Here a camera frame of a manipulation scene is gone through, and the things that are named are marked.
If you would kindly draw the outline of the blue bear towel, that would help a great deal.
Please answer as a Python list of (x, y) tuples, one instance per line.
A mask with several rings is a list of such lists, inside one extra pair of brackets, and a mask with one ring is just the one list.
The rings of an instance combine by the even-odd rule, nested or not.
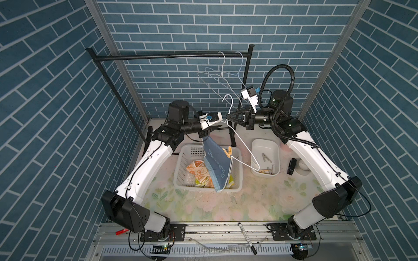
[(212, 179), (214, 189), (216, 192), (221, 192), (229, 184), (232, 159), (210, 136), (204, 139), (203, 148), (205, 151), (204, 163)]

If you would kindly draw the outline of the orange bunny towel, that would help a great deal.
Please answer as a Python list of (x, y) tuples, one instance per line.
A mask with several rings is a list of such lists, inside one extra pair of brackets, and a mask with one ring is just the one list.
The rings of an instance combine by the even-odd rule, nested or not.
[(194, 178), (201, 179), (205, 176), (210, 176), (208, 168), (205, 165), (203, 160), (197, 160), (191, 162), (187, 167), (186, 170), (194, 176)]

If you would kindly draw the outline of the white wire hanger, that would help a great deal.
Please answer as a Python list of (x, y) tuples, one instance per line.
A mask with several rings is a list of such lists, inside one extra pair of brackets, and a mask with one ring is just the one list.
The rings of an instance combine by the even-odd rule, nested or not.
[[(229, 111), (228, 114), (231, 113), (232, 109), (234, 108), (234, 98), (230, 95), (230, 94), (226, 94), (224, 95), (224, 97), (222, 98), (222, 101), (224, 102), (227, 98), (230, 98), (231, 101), (227, 101), (227, 103), (230, 105), (229, 107)], [(238, 139), (242, 142), (242, 144), (245, 146), (245, 148), (248, 150), (248, 152), (251, 155), (251, 164), (248, 165), (246, 163), (244, 163), (243, 161), (237, 160), (239, 163), (251, 168), (254, 171), (259, 171), (260, 170), (260, 164), (258, 163), (257, 159), (254, 157), (254, 154), (251, 152), (251, 150), (249, 149), (249, 147), (247, 146), (247, 144), (244, 142), (244, 140), (241, 138), (241, 136), (237, 133), (236, 129), (234, 129), (234, 127), (229, 127), (233, 133), (238, 137)]]
[(220, 97), (220, 94), (216, 91), (214, 91), (214, 89), (209, 85), (209, 83), (207, 83), (204, 78), (210, 78), (213, 79), (217, 84), (222, 85), (223, 87), (226, 87), (228, 90), (231, 91), (231, 93), (233, 95), (236, 96), (236, 98), (238, 98), (238, 105), (242, 105), (242, 99), (238, 96), (238, 94), (235, 92), (235, 90), (233, 89), (233, 87), (231, 86), (231, 84), (228, 81), (228, 78), (231, 77), (236, 77), (240, 83), (243, 83), (243, 81), (240, 78), (240, 74), (241, 74), (241, 70), (244, 66), (244, 56), (243, 53), (237, 51), (235, 52), (236, 54), (240, 55), (241, 58), (241, 64), (240, 67), (238, 69), (238, 71), (236, 73), (230, 73), (230, 72), (225, 72), (224, 71), (224, 66), (226, 63), (226, 55), (223, 51), (218, 51), (218, 54), (221, 54), (223, 57), (223, 64), (221, 65), (221, 67), (218, 68), (218, 70), (215, 69), (211, 69), (209, 67), (206, 67), (204, 69), (204, 71), (198, 71), (197, 75), (198, 78), (200, 80), (202, 80), (202, 82), (207, 85), (207, 87), (209, 87), (210, 90), (212, 90), (216, 95), (218, 95)]

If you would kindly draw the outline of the yellow green towel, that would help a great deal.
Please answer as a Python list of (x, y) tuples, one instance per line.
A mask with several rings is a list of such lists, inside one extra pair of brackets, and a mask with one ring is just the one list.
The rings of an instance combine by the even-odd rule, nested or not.
[[(229, 178), (229, 181), (226, 185), (226, 189), (231, 188), (235, 184), (234, 179), (232, 177)], [(201, 179), (195, 178), (195, 185), (201, 188), (214, 188), (213, 181), (211, 177), (205, 176)]]

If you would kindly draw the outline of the light blue wire hanger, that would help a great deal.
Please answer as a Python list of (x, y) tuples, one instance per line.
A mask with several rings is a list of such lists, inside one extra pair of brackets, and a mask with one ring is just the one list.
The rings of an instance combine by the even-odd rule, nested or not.
[(223, 64), (219, 66), (217, 70), (206, 67), (204, 72), (207, 74), (209, 78), (214, 79), (218, 84), (221, 84), (227, 89), (230, 89), (233, 91), (233, 87), (231, 86), (231, 83), (229, 82), (229, 79), (232, 79), (232, 78), (237, 79), (239, 83), (241, 84), (241, 89), (244, 89), (246, 87), (246, 83), (244, 82), (244, 77), (246, 75), (244, 62), (247, 61), (247, 58), (244, 56), (242, 52), (236, 51), (234, 54), (237, 54), (238, 58), (241, 59), (239, 68), (237, 72), (226, 72), (224, 70), (225, 63), (226, 63), (226, 55), (222, 51), (219, 51), (219, 53), (222, 55)]

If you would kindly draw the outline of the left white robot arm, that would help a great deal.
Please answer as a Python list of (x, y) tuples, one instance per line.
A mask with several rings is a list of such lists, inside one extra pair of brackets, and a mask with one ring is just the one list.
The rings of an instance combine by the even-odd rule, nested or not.
[(207, 138), (220, 127), (220, 112), (198, 111), (189, 117), (191, 105), (184, 100), (169, 104), (165, 122), (150, 137), (149, 146), (142, 159), (128, 177), (114, 191), (105, 191), (101, 202), (110, 221), (139, 233), (151, 231), (162, 238), (168, 236), (170, 219), (141, 206), (152, 180), (163, 163), (183, 142), (185, 135), (197, 133)]

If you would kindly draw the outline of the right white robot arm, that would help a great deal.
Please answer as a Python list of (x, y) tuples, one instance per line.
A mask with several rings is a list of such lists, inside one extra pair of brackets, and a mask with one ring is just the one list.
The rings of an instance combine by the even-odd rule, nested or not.
[(272, 92), (268, 106), (257, 109), (261, 91), (253, 87), (241, 91), (250, 106), (231, 112), (226, 118), (246, 129), (255, 125), (269, 125), (273, 133), (305, 163), (322, 188), (322, 193), (311, 203), (291, 216), (287, 229), (291, 236), (312, 225), (338, 215), (360, 194), (362, 181), (349, 177), (316, 144), (307, 128), (291, 115), (293, 99), (289, 91)]

